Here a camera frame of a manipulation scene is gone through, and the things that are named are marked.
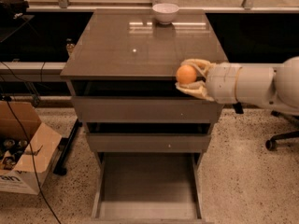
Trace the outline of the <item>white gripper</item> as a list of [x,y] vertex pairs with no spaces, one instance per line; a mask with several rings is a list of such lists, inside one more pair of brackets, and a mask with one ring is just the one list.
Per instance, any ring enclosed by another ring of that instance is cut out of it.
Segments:
[[236,104],[236,78],[241,69],[239,64],[215,64],[203,59],[187,59],[180,65],[190,65],[199,72],[204,81],[190,84],[176,83],[176,88],[192,97],[217,102],[219,104]]

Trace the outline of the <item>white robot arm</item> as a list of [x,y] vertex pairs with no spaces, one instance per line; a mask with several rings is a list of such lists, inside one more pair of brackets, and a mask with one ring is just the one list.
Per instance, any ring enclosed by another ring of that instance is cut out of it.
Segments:
[[187,59],[177,70],[176,88],[218,104],[249,104],[298,116],[298,77],[298,57],[266,64]]

